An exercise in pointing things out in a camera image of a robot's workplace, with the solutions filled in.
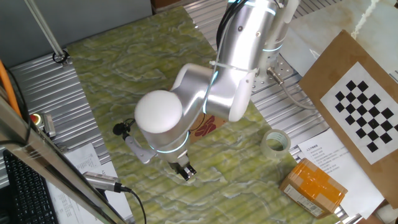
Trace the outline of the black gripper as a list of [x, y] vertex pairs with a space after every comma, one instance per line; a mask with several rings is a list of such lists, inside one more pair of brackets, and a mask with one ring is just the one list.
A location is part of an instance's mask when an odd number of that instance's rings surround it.
[[190, 180], [197, 172], [190, 165], [189, 158], [186, 154], [179, 157], [174, 162], [169, 162], [170, 167], [180, 175], [184, 180]]

